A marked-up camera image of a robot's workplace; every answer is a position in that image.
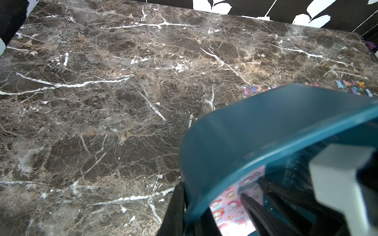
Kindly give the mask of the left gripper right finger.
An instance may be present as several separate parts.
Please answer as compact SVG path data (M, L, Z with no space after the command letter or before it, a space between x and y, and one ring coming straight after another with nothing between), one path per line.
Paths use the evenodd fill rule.
M331 144L309 164L316 200L341 213L352 236L378 234L375 147Z

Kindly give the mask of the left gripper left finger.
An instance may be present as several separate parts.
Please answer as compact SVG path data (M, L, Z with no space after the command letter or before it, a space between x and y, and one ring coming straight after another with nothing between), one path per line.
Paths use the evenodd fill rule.
M156 234L157 236L184 235L185 206L184 185L183 183L179 183L174 188L164 220Z

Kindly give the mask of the teal plastic storage box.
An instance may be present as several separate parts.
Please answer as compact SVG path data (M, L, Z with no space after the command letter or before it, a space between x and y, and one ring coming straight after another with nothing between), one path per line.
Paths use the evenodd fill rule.
M377 99L292 84L203 116L179 150L184 236L223 236L210 204L263 165L263 204L241 195L256 228L249 236L352 236L313 189L310 161L331 144L375 147L378 163Z

